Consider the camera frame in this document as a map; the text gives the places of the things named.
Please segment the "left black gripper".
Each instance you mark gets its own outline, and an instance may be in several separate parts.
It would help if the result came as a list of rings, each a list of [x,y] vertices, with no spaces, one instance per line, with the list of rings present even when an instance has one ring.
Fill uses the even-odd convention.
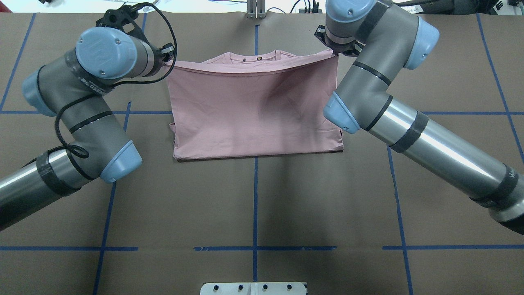
[[[176,46],[173,43],[157,47],[143,42],[143,47],[145,49],[143,77],[151,77],[157,74],[166,62],[169,62],[176,56]]]

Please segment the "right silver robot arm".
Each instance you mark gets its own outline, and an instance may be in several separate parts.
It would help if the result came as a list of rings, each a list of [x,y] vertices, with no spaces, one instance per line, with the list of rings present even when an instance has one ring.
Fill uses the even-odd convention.
[[[316,37],[355,60],[324,115],[368,132],[523,234],[523,140],[481,15],[419,15],[392,0],[328,0]]]

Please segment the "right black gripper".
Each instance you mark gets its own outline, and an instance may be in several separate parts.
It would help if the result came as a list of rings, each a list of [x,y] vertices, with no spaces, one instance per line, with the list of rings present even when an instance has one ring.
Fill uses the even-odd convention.
[[[318,25],[314,36],[334,54],[357,57],[363,49],[363,44],[354,37],[342,38],[333,35],[324,25]]]

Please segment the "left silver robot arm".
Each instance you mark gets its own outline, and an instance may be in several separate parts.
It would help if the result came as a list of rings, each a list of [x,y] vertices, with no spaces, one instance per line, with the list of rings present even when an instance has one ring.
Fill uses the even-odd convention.
[[[135,78],[155,75],[176,54],[176,41],[155,47],[141,29],[133,36],[93,27],[82,32],[74,49],[24,80],[26,101],[40,114],[55,118],[61,144],[1,180],[2,230],[90,181],[114,183],[142,164],[104,96],[116,86],[134,84]],[[73,142],[63,140],[60,123]]]

